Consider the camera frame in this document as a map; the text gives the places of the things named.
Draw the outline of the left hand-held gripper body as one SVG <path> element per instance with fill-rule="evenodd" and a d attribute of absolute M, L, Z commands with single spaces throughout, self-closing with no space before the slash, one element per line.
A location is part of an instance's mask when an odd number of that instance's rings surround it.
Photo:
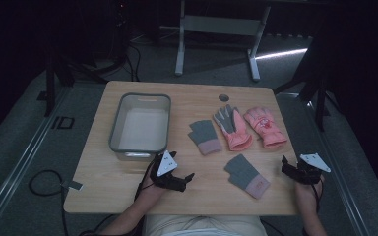
<path fill-rule="evenodd" d="M 151 180 L 157 187 L 184 192 L 186 190 L 186 180 L 172 175 L 172 171 L 176 168 L 177 163 L 174 157 L 170 152 L 165 151 L 154 159 Z"/>

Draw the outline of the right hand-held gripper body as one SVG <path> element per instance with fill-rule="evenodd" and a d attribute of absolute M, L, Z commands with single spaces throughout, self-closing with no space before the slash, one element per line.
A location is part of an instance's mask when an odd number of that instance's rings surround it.
<path fill-rule="evenodd" d="M 290 165 L 290 172 L 287 175 L 294 181 L 304 184 L 313 185 L 317 184 L 322 176 L 322 172 L 331 172 L 331 168 L 325 163 L 318 153 L 302 154 L 299 159 L 306 162 L 306 169 L 299 170 L 296 166 Z"/>

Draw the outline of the grey fingerless glove plain cuff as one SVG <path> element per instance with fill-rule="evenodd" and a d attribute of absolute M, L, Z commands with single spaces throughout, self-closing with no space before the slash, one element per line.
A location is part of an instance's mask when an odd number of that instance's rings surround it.
<path fill-rule="evenodd" d="M 222 151 L 221 142 L 218 139 L 211 120 L 200 120 L 189 125 L 191 132 L 189 138 L 198 147 L 202 155 Z"/>

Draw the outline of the grey fingerless glove labelled cuff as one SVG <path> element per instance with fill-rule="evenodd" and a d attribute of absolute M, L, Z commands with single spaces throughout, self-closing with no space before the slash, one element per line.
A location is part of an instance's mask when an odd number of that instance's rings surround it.
<path fill-rule="evenodd" d="M 229 174 L 228 181 L 244 190 L 255 199 L 260 199 L 270 187 L 270 182 L 244 157 L 239 154 L 231 159 L 224 170 Z"/>

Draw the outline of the pink glove with red print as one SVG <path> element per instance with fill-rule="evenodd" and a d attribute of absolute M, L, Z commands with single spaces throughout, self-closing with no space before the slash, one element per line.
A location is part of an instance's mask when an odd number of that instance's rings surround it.
<path fill-rule="evenodd" d="M 271 111 L 265 107 L 250 108 L 243 115 L 250 127 L 261 137 L 264 148 L 277 148 L 287 142 L 287 138 L 275 123 Z"/>

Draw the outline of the clear plastic bin grey rim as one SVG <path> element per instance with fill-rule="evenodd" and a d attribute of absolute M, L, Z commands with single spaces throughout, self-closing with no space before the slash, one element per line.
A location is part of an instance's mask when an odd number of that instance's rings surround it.
<path fill-rule="evenodd" d="M 109 147 L 123 161 L 151 161 L 167 148 L 171 98 L 125 93 L 119 101 Z"/>

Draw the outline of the pink glove grey palm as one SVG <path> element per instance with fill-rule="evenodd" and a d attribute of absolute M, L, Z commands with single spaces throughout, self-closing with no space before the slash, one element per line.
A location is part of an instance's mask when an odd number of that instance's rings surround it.
<path fill-rule="evenodd" d="M 214 120 L 226 138 L 231 151 L 242 151 L 252 145 L 252 136 L 247 132 L 244 119 L 236 107 L 227 104 L 214 114 Z"/>

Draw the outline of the person's right hand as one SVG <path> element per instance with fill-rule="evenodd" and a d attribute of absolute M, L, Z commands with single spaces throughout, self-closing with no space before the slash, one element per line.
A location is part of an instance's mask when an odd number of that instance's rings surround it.
<path fill-rule="evenodd" d="M 296 203 L 301 214 L 310 209 L 319 211 L 320 201 L 324 193 L 324 182 L 325 178 L 321 177 L 317 184 L 295 184 Z"/>

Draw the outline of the person's left hand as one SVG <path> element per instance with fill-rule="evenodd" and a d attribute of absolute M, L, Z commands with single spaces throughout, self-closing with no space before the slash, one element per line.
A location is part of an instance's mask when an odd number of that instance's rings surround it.
<path fill-rule="evenodd" d="M 146 174 L 137 200 L 147 206 L 155 205 L 166 193 L 166 189 L 154 184 L 149 174 Z"/>

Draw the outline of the person's light clothing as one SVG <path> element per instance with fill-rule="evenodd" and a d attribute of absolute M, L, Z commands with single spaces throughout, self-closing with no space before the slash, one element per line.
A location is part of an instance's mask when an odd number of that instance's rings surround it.
<path fill-rule="evenodd" d="M 147 216 L 143 236 L 268 236 L 259 216 Z"/>

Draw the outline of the black metal stand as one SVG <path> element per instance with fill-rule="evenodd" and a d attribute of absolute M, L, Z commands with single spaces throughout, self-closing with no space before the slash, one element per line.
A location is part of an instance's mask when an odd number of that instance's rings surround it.
<path fill-rule="evenodd" d="M 56 104 L 55 79 L 58 79 L 62 86 L 71 87 L 75 79 L 71 73 L 71 68 L 78 70 L 91 80 L 106 84 L 107 80 L 97 73 L 87 69 L 82 64 L 73 59 L 56 52 L 53 48 L 45 50 L 45 91 L 42 91 L 38 100 L 46 102 L 45 117 L 49 117 Z"/>
<path fill-rule="evenodd" d="M 310 102 L 316 97 L 315 123 L 324 132 L 325 100 L 331 99 L 327 95 L 329 79 L 336 67 L 336 52 L 338 42 L 332 33 L 320 29 L 313 37 L 307 51 L 301 59 L 290 81 L 273 89 L 274 94 L 304 83 L 299 93 L 301 101 Z"/>

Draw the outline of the small metal table bracket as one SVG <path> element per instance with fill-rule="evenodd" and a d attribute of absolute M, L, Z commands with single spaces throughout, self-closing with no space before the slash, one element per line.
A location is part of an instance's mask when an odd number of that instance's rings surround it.
<path fill-rule="evenodd" d="M 61 186 L 65 189 L 72 189 L 76 191 L 81 191 L 83 189 L 83 185 L 76 181 L 64 181 Z"/>

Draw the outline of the white metal desk frame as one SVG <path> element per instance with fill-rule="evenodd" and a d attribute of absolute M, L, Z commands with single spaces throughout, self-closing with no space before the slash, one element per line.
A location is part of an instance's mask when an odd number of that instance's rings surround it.
<path fill-rule="evenodd" d="M 247 20 L 187 15 L 185 4 L 186 0 L 180 0 L 179 44 L 174 74 L 176 76 L 183 75 L 186 31 L 233 34 L 253 36 L 255 38 L 252 47 L 247 50 L 247 56 L 252 80 L 256 82 L 260 81 L 261 76 L 256 57 L 271 12 L 271 6 L 268 4 L 265 5 L 260 20 Z"/>

